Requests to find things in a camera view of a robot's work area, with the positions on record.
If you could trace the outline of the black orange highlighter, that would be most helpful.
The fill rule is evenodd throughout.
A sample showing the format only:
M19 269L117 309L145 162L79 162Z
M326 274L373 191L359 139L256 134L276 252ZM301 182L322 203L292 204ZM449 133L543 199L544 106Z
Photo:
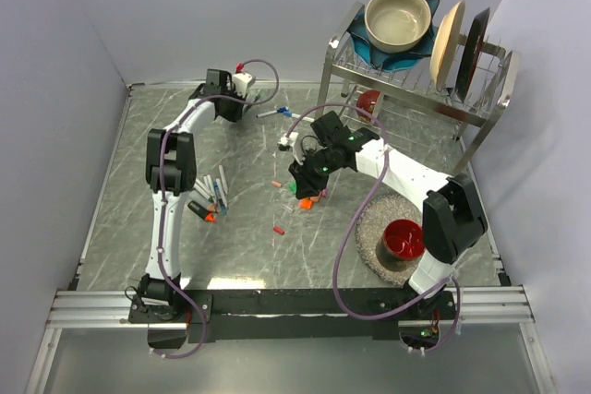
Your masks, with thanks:
M187 207L191 212L193 212L195 215L197 215L203 221L211 222L211 223L215 222L215 217L213 215L213 212L202 207L197 201L191 200L187 204Z

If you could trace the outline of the orange highlighter cap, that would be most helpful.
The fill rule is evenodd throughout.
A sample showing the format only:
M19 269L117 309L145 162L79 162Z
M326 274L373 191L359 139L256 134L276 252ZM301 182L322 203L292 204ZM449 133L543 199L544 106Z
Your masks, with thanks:
M300 201L300 207L302 209L310 210L313 207L313 202L310 199L302 199Z

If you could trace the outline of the dark blue pen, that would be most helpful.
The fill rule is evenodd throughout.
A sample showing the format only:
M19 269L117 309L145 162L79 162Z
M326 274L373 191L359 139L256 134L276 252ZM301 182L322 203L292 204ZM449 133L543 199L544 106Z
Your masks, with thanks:
M215 185L214 186L215 186L216 190L218 191L219 199L221 200L223 214L226 215L228 212L228 202L227 202L225 192L223 190L222 180L219 177L215 178Z

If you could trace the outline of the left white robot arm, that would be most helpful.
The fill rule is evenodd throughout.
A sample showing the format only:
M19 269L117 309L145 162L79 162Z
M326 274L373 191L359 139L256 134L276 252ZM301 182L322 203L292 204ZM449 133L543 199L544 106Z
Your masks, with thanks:
M165 128L152 129L148 134L145 178L151 190L153 225L150 258L140 280L139 296L144 303L151 303L152 313L162 321L177 319L184 308L175 288L181 276L183 209L197 179L197 136L218 117L238 121L254 82L243 65L234 73L210 69L180 115Z

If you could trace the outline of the green capped marker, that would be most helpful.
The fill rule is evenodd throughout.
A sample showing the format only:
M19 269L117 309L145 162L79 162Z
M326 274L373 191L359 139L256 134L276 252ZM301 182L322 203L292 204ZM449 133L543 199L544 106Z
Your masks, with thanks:
M204 184L199 179L197 179L195 181L195 189L199 193L201 193L206 199L210 199L211 198L210 195L208 194L208 192L206 191L206 189L204 188Z
M210 195L210 197L212 199L214 199L215 198L215 194L214 194L214 191L212 190L212 188L210 187L210 183L209 183L209 179L208 179L208 176L207 175L204 175L202 177L202 182L204 184L204 188L206 189L206 191L208 192L208 194Z

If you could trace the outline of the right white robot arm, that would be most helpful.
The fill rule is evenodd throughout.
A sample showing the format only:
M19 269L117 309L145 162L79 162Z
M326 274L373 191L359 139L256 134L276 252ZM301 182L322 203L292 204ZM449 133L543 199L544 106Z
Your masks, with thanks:
M310 126L320 145L316 150L303 150L303 138L293 127L279 140L281 150L293 152L289 172L298 199L318 195L331 173L349 168L379 180L420 210L426 252L408 279L412 291L404 296L404 308L425 318L436 308L435 292L455 263L488 230L475 183L464 173L449 176L412 160L366 127L351 130L334 111Z

